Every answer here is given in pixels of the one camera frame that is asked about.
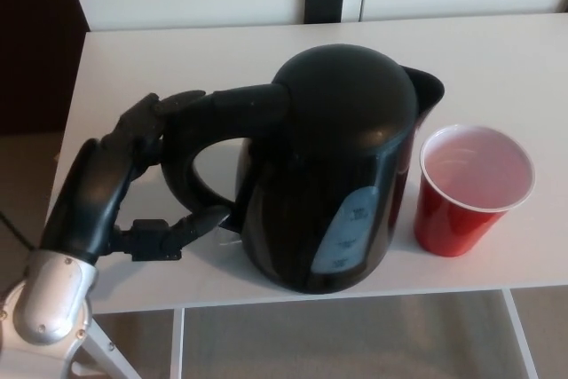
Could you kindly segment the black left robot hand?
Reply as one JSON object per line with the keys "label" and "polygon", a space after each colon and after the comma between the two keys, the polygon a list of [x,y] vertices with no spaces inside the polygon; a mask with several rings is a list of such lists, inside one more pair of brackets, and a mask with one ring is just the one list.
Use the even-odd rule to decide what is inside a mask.
{"label": "black left robot hand", "polygon": [[166,125],[204,91],[160,99],[150,93],[124,112],[102,139],[90,138],[79,150],[43,230],[40,247],[90,265],[115,252],[135,262],[175,261],[183,247],[219,226],[230,214],[220,205],[197,209],[169,225],[163,219],[137,219],[131,229],[115,224],[132,181],[161,164]]}

